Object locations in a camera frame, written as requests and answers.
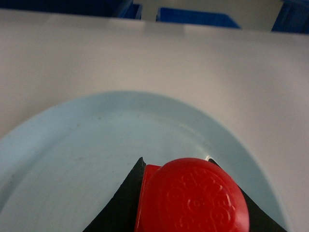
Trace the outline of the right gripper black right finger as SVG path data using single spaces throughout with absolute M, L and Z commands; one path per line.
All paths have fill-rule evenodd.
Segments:
M 208 162 L 216 166 L 216 175 L 223 178 L 220 182 L 220 194 L 216 195 L 222 214 L 212 213 L 218 232 L 284 232 L 286 231 L 274 219 L 267 215 L 220 167 L 213 158 Z

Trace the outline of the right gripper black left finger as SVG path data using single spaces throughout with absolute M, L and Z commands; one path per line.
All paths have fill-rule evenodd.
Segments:
M 139 158 L 119 189 L 84 229 L 85 232 L 133 232 L 146 163 Z

